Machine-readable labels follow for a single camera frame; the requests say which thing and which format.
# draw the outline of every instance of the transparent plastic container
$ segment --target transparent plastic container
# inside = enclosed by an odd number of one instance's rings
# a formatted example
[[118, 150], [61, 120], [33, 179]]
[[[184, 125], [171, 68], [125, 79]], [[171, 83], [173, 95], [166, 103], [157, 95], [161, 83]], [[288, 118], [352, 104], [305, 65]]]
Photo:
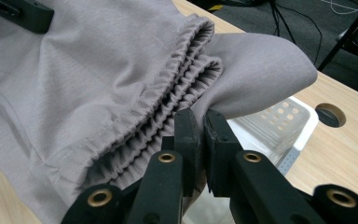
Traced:
[[[315, 130], [318, 115], [292, 96], [263, 111], [227, 122], [243, 149], [263, 153], [285, 175]], [[214, 198], [206, 187], [186, 212], [183, 223], [234, 223], [229, 199]]]

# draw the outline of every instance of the wire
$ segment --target wire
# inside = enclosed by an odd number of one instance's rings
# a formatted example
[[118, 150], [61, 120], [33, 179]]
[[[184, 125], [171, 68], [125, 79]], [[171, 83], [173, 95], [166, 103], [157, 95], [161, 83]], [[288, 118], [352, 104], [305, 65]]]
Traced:
[[[342, 5], [340, 5], [340, 4], [334, 3], [333, 0], [329, 0], [329, 1], [327, 1], [327, 0], [321, 0], [321, 1], [330, 4], [330, 9], [331, 9], [334, 13], [336, 13], [336, 14], [338, 14], [338, 15], [348, 15], [348, 14], [352, 14], [352, 13], [358, 12], [358, 8], [342, 6]], [[351, 11], [348, 11], [348, 12], [338, 12], [336, 9], [333, 8], [333, 6], [344, 7], [344, 8], [346, 8], [346, 9], [350, 9]]]
[[280, 27], [279, 27], [279, 17], [275, 12], [275, 7], [274, 7], [273, 0], [269, 1], [269, 5], [271, 6], [272, 17], [274, 18], [274, 22], [275, 22], [275, 32], [274, 32], [274, 34], [277, 35], [277, 36], [280, 36], [281, 31], [280, 31]]
[[338, 12], [338, 11], [335, 11], [335, 10], [333, 9], [333, 0], [330, 0], [330, 8], [331, 8], [331, 10], [332, 10], [334, 13], [336, 13], [336, 14], [338, 14], [338, 15], [349, 15], [349, 14], [358, 12], [358, 8], [355, 9], [355, 10], [353, 10], [353, 11], [349, 11], [349, 12]]
[[313, 25], [315, 26], [315, 28], [318, 30], [320, 38], [319, 38], [318, 50], [316, 51], [316, 55], [315, 55], [315, 60], [313, 61], [313, 64], [316, 64], [316, 61], [318, 60], [318, 57], [319, 57], [319, 53], [320, 53], [320, 51], [321, 51], [322, 40], [323, 40], [323, 37], [324, 37], [324, 36], [322, 35], [322, 32], [321, 32], [321, 30], [319, 29], [318, 25], [316, 25], [316, 22], [315, 22], [311, 17], [309, 17], [309, 16], [307, 16], [307, 15], [301, 13], [301, 12], [298, 12], [298, 11], [296, 11], [296, 10], [294, 10], [294, 9], [291, 9], [291, 8], [288, 8], [288, 7], [283, 7], [283, 6], [280, 6], [280, 5], [278, 5], [278, 4], [276, 4], [276, 5], [277, 5], [277, 7], [281, 7], [281, 8], [284, 8], [284, 9], [286, 9], [286, 10], [294, 11], [295, 13], [297, 13], [297, 14], [303, 16], [303, 17], [308, 18], [308, 19], [313, 23]]
[[228, 7], [253, 7], [255, 3], [242, 3], [242, 2], [236, 2], [231, 0], [220, 0], [220, 4], [223, 4]]
[[275, 4], [275, 1], [272, 0], [271, 2], [273, 2], [273, 6], [274, 6], [276, 12], [277, 12], [278, 15], [281, 17], [282, 22], [283, 22], [283, 24], [284, 24], [284, 27], [286, 27], [287, 33], [289, 33], [290, 38], [292, 39], [293, 43], [296, 45], [296, 41], [295, 41], [295, 38], [294, 38], [293, 35], [292, 35], [292, 31], [290, 30], [289, 26], [287, 25], [286, 20], [284, 19], [284, 17], [283, 17], [283, 15], [281, 14], [280, 10], [277, 8], [277, 6], [276, 6], [276, 4]]

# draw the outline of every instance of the table surface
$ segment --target table surface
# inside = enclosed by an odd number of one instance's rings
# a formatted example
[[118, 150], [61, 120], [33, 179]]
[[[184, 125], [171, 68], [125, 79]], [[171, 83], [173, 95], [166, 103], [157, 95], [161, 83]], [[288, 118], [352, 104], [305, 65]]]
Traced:
[[[173, 0], [184, 15], [197, 13], [215, 22], [217, 33], [241, 33], [242, 30], [222, 21], [184, 0]], [[292, 185], [307, 193], [321, 184], [336, 184], [358, 194], [358, 92], [319, 73], [317, 81], [295, 97], [315, 108], [328, 103], [340, 108], [346, 123], [331, 128], [318, 123], [309, 142], [286, 175]], [[0, 172], [0, 223], [40, 223], [16, 196]]]

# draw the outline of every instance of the gray garment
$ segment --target gray garment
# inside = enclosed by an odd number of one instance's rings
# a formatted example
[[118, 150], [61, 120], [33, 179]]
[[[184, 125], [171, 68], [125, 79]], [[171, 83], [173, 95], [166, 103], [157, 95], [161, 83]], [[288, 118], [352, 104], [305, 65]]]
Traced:
[[209, 107], [246, 115], [316, 78], [289, 42], [213, 38], [171, 2], [40, 2], [55, 10], [45, 35], [0, 18], [0, 168], [45, 223], [87, 187], [142, 177], [175, 111], [192, 106], [202, 130]]

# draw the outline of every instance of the black bracket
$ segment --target black bracket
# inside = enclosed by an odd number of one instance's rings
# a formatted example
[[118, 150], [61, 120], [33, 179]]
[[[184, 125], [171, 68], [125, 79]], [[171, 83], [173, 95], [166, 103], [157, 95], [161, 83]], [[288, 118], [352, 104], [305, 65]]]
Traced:
[[0, 0], [0, 16], [19, 26], [45, 34], [51, 24], [54, 10], [32, 0]]
[[[200, 142], [190, 109], [175, 115], [175, 135], [163, 137], [161, 151], [145, 175], [126, 189], [86, 189], [62, 224], [180, 224], [182, 199], [195, 188], [195, 150]], [[230, 198], [237, 224], [358, 223], [358, 195], [322, 185], [313, 196], [294, 188], [263, 154], [242, 150], [224, 116], [209, 110], [204, 120], [206, 175], [215, 197]]]

